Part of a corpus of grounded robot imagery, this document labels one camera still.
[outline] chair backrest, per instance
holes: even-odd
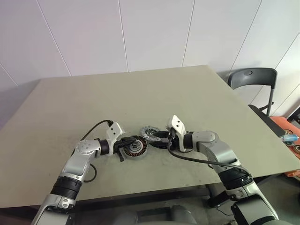
[[[275,88],[277,71],[272,68],[247,68],[234,71],[230,74],[228,85],[232,89],[241,86],[260,84]]]

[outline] gray tabletop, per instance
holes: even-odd
[[[0,131],[0,207],[40,204],[80,138],[98,121],[127,136],[176,114],[188,131],[212,130],[253,176],[300,167],[296,157],[208,66],[43,79]],[[90,139],[105,137],[105,126]],[[189,153],[196,158],[200,153]],[[220,182],[205,164],[149,147],[141,160],[94,161],[98,175],[78,200]]]

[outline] white wall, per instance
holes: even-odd
[[[299,0],[0,0],[1,112],[40,78],[209,64],[224,79],[277,69],[272,113],[286,115],[300,96],[299,14]],[[258,106],[269,94],[236,92]]]

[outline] orange object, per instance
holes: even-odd
[[[296,126],[294,126],[293,124],[291,124],[289,121],[286,120],[286,118],[284,117],[280,117],[280,116],[274,116],[274,117],[270,117],[275,123],[277,123],[283,130],[290,130],[292,131],[295,135],[297,135],[298,137],[300,137],[300,129],[297,128]],[[300,145],[300,138],[294,142],[296,145]],[[292,151],[294,153],[294,155],[300,160],[300,154],[295,152],[294,147],[293,146],[287,146],[290,151]],[[293,170],[293,171],[289,171],[289,172],[285,172],[285,175],[288,177],[299,177],[300,178],[300,169],[298,170]]]

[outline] black chair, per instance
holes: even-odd
[[[257,108],[254,105],[248,105],[264,122],[269,128],[278,136],[285,135],[284,130],[278,126],[273,120],[269,118],[272,102],[273,93],[276,85],[277,71],[272,68],[247,68],[240,69],[230,74],[228,79],[228,85],[232,89],[236,89],[246,85],[267,85],[271,87],[269,103],[262,107]],[[262,110],[267,108],[267,114],[264,114]]]

